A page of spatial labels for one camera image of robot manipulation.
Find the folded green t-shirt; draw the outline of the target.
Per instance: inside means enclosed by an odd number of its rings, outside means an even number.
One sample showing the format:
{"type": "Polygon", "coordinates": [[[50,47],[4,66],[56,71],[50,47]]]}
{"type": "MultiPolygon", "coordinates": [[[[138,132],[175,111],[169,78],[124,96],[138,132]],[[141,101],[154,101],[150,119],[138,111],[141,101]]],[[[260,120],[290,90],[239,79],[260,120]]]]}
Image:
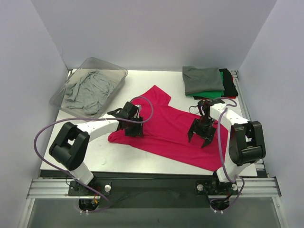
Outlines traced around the folded green t-shirt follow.
{"type": "Polygon", "coordinates": [[[198,96],[209,99],[221,97],[224,94],[223,74],[219,69],[209,69],[190,80],[186,96],[198,96]]]}

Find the aluminium front frame rail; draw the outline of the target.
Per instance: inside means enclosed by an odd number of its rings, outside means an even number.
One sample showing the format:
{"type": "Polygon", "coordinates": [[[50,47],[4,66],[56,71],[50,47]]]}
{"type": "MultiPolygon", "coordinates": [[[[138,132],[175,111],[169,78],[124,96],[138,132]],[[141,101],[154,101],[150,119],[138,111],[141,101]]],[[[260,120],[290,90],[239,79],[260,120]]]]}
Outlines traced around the aluminium front frame rail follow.
{"type": "MultiPolygon", "coordinates": [[[[211,184],[206,180],[186,178],[119,178],[101,179],[97,190],[107,198],[118,194],[139,195],[141,193],[172,193],[178,197],[183,194],[195,196],[209,196],[211,198],[224,197],[228,194],[243,197],[280,197],[276,178],[245,178],[229,184],[226,190],[212,190],[211,184]]],[[[60,199],[79,198],[91,199],[96,196],[91,191],[74,181],[64,179],[35,179],[32,181],[27,198],[29,199],[60,199]]]]}

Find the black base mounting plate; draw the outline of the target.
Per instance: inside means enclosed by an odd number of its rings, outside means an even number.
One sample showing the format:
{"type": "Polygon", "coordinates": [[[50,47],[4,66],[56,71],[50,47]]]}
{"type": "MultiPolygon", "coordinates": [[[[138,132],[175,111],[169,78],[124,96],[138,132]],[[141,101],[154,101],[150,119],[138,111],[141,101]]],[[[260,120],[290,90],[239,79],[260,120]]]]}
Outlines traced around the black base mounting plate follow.
{"type": "Polygon", "coordinates": [[[78,197],[83,211],[104,209],[225,210],[238,194],[235,183],[220,182],[206,175],[152,175],[94,178],[88,187],[71,181],[68,196],[78,197]]]}

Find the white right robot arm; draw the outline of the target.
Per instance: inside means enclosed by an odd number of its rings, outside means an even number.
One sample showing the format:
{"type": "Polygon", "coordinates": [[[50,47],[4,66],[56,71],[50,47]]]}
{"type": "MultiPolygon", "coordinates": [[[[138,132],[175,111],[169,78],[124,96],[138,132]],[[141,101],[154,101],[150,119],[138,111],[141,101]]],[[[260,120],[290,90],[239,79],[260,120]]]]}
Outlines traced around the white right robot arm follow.
{"type": "Polygon", "coordinates": [[[227,182],[234,183],[246,167],[266,155],[262,124],[235,113],[232,108],[237,105],[228,97],[199,101],[197,108],[201,116],[193,120],[188,131],[189,141],[194,134],[204,139],[202,147],[210,145],[214,136],[218,137],[221,168],[210,182],[216,194],[225,191],[227,182]]]}

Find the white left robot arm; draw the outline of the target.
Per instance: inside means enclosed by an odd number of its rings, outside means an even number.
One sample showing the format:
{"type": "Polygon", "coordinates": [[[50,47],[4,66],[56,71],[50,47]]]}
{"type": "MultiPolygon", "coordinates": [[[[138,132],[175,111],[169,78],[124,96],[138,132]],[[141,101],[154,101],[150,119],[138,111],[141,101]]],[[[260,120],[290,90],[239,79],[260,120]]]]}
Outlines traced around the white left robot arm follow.
{"type": "Polygon", "coordinates": [[[73,124],[66,122],[49,148],[49,154],[62,164],[77,180],[79,190],[84,195],[92,195],[96,190],[94,175],[84,162],[88,144],[107,133],[124,130],[126,136],[143,136],[143,117],[140,105],[127,102],[103,115],[95,121],[73,124]]]}

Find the folded dark grey t-shirt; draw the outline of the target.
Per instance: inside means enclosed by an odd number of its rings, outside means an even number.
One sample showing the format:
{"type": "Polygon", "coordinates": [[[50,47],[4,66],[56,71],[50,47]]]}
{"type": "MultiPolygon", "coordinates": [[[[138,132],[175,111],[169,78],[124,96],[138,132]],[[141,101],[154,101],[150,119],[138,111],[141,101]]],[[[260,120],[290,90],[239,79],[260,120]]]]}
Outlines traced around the folded dark grey t-shirt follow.
{"type": "Polygon", "coordinates": [[[224,91],[223,79],[218,68],[182,67],[185,95],[201,92],[224,91]]]}

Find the folded black t-shirt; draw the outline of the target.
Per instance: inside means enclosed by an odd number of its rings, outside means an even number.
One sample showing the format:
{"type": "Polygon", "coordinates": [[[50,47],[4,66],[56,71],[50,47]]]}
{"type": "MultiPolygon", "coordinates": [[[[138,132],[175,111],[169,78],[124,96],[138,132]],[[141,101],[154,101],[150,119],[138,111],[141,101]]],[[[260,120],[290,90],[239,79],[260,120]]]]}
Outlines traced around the folded black t-shirt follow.
{"type": "Polygon", "coordinates": [[[232,74],[228,71],[228,69],[219,69],[222,83],[224,86],[224,91],[208,91],[201,92],[192,95],[195,100],[198,99],[215,99],[218,97],[228,97],[231,99],[235,99],[238,96],[238,91],[233,81],[232,74]]]}

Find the pink t-shirt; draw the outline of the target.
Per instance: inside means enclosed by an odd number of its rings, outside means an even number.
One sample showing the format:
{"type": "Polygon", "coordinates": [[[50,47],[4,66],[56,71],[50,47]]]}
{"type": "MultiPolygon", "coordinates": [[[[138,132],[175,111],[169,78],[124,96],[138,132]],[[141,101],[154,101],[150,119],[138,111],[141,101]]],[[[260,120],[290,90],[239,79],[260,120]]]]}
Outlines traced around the pink t-shirt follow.
{"type": "Polygon", "coordinates": [[[171,97],[157,86],[151,87],[133,104],[141,106],[140,116],[149,121],[143,124],[143,136],[126,136],[124,131],[108,136],[111,143],[125,144],[178,162],[209,171],[221,168],[217,138],[202,147],[198,135],[188,140],[188,131],[198,115],[169,106],[171,97]]]}

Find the clear plastic bin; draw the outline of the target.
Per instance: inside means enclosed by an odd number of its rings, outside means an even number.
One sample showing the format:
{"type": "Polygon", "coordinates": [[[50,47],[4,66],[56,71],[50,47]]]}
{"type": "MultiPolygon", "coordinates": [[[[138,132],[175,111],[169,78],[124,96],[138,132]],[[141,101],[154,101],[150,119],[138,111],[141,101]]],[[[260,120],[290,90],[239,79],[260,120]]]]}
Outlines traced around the clear plastic bin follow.
{"type": "Polygon", "coordinates": [[[124,85],[127,75],[123,67],[90,57],[67,77],[50,104],[75,117],[98,118],[124,85]]]}

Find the crumpled light grey t-shirt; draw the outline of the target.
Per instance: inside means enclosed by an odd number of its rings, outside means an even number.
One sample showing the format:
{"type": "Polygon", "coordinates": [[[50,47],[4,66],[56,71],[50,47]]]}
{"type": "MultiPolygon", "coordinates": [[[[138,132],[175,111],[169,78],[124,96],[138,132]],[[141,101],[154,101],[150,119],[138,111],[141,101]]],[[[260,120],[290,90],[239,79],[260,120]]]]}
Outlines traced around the crumpled light grey t-shirt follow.
{"type": "Polygon", "coordinates": [[[69,109],[81,109],[86,115],[96,114],[118,83],[102,70],[92,69],[74,83],[66,84],[65,104],[69,109]]]}

